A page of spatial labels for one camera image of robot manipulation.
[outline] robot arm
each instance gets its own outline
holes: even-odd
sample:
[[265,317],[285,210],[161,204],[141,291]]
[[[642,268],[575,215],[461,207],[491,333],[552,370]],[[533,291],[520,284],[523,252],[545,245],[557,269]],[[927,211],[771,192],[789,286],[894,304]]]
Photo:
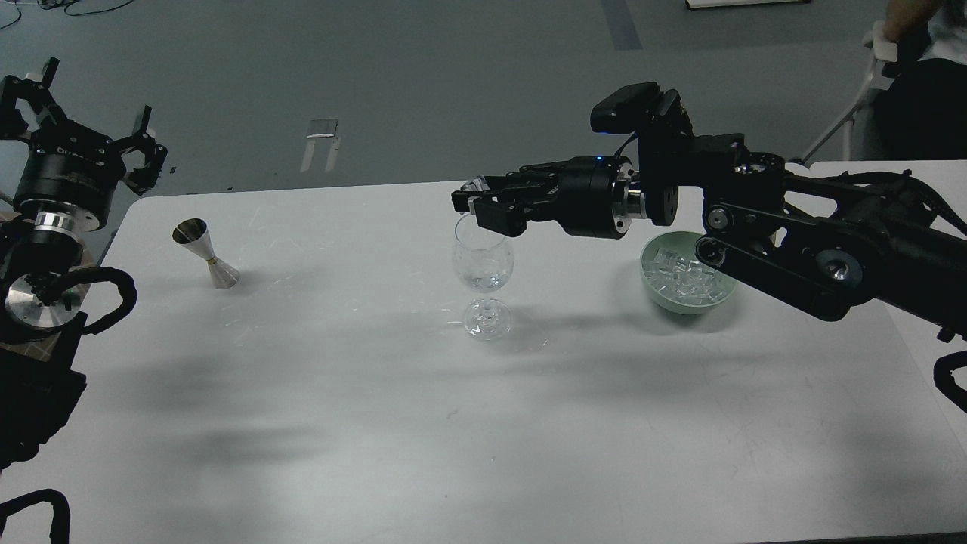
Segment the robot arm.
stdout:
[[[794,175],[781,157],[748,151],[742,135],[693,135],[678,93],[654,83],[602,101],[591,126],[637,137],[639,170],[620,150],[524,166],[470,181],[452,194],[454,210],[508,236],[554,220],[571,235],[621,238],[633,219],[671,225],[678,187],[695,186],[706,231],[695,255],[705,264],[827,321],[879,298],[939,325],[945,342],[967,335],[967,240],[931,228],[941,217],[967,235],[967,224],[909,171]],[[786,201],[790,193],[827,198],[835,211],[809,215]],[[952,400],[957,364],[949,359],[935,376]],[[967,407],[963,396],[954,401]]]
[[[137,291],[127,273],[109,267],[77,268],[81,234],[107,223],[119,181],[142,195],[155,186],[167,150],[148,129],[151,108],[130,136],[114,140],[69,119],[50,95],[57,68],[51,58],[39,80],[6,76],[0,83],[0,139],[30,147],[13,205],[19,216],[0,223],[0,343],[56,342],[46,360],[0,345],[0,470],[37,454],[68,420],[86,387],[71,370],[83,334],[104,331],[134,307]],[[37,117],[29,131],[18,101]],[[123,156],[144,155],[128,172]],[[76,286],[113,283],[122,303],[91,324],[80,311]]]

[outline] glass base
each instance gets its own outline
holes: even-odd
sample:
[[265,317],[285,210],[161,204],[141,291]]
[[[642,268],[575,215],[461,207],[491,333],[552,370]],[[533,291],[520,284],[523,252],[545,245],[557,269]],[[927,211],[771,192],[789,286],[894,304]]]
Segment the glass base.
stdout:
[[479,340],[500,338],[511,330],[511,309],[493,298],[475,300],[463,315],[463,327]]

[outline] wine glass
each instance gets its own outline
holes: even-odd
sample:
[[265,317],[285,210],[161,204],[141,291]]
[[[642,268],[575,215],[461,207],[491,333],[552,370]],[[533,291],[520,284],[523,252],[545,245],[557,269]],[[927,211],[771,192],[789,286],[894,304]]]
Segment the wine glass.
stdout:
[[[513,272],[511,242],[503,234],[479,227],[470,214],[456,222],[453,257],[457,277],[476,292],[503,287]],[[478,298],[463,314],[463,326],[475,338],[493,340],[511,330],[511,310],[494,298]]]

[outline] jigger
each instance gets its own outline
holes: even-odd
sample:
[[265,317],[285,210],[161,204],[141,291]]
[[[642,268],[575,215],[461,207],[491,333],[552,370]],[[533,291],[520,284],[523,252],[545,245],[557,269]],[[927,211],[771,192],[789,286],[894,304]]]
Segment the jigger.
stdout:
[[204,258],[208,262],[208,273],[216,289],[228,289],[239,281],[239,271],[227,262],[215,257],[212,249],[212,236],[208,225],[200,219],[187,219],[178,224],[171,232],[171,238],[181,247]]

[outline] floor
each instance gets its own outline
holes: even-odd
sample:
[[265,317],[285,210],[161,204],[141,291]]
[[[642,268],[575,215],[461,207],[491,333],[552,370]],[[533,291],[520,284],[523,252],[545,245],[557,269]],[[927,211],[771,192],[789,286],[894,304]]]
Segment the floor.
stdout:
[[[170,149],[155,196],[461,179],[611,152],[622,138],[593,134],[588,114],[640,81],[678,89],[698,134],[742,132],[793,157],[852,99],[861,37],[885,6],[139,0],[66,16],[21,4],[0,31],[0,73],[56,56],[54,98],[110,136],[150,105]],[[0,20],[14,16],[0,4]],[[329,171],[326,140],[304,165],[309,121],[325,118],[340,137]],[[0,146],[0,191],[15,190],[25,153]],[[95,254],[134,200],[117,191],[109,225],[87,236]]]

